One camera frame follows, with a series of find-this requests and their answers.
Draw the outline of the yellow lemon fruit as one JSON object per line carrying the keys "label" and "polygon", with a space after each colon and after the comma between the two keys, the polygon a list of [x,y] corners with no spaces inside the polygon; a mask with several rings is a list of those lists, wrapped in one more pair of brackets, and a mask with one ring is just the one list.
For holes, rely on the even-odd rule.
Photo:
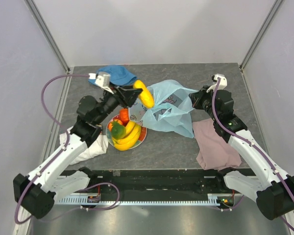
{"label": "yellow lemon fruit", "polygon": [[151,109],[154,106],[154,99],[145,84],[141,80],[136,80],[133,84],[133,88],[142,89],[139,99],[146,108]]}

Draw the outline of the orange persimmon fruit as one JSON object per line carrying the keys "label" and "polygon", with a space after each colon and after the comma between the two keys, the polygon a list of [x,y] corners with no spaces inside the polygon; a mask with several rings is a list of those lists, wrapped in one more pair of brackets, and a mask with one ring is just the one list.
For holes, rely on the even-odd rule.
{"label": "orange persimmon fruit", "polygon": [[123,124],[127,124],[130,119],[129,119],[129,112],[127,108],[121,109],[119,112],[119,118],[122,121]]}

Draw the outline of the light blue plastic bag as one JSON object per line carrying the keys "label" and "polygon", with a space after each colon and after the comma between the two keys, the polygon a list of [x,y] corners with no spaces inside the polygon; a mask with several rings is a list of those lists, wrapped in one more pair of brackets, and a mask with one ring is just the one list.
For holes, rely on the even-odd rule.
{"label": "light blue plastic bag", "polygon": [[160,132],[175,132],[193,138],[192,118],[194,109],[189,94],[196,90],[186,88],[175,80],[164,80],[147,88],[153,96],[154,106],[148,109],[137,99],[128,109],[131,121]]}

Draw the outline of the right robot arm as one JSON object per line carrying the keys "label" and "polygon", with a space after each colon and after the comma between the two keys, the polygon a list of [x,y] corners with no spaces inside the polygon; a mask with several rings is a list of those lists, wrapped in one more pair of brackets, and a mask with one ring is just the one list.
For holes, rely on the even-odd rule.
{"label": "right robot arm", "polygon": [[294,210],[294,176],[278,166],[257,143],[244,122],[234,114],[231,92],[204,86],[189,94],[192,106],[204,110],[213,120],[216,133],[233,147],[257,176],[256,180],[227,169],[214,182],[219,192],[229,189],[254,201],[269,220]]}

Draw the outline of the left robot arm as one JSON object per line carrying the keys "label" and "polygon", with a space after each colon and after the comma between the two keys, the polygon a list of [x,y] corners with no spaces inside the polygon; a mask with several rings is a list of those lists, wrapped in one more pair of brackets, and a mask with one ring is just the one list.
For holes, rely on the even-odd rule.
{"label": "left robot arm", "polygon": [[41,219],[51,211],[56,201],[79,190],[94,192],[97,189],[97,179],[84,170],[78,170],[62,180],[58,177],[97,140],[102,130],[100,124],[108,115],[118,106],[131,107],[142,92],[142,88],[134,86],[109,84],[103,87],[103,97],[99,101],[91,95],[79,101],[77,120],[73,128],[66,131],[66,141],[34,170],[27,175],[18,174],[13,179],[17,224],[21,224],[18,220],[20,208],[27,210],[32,217]]}

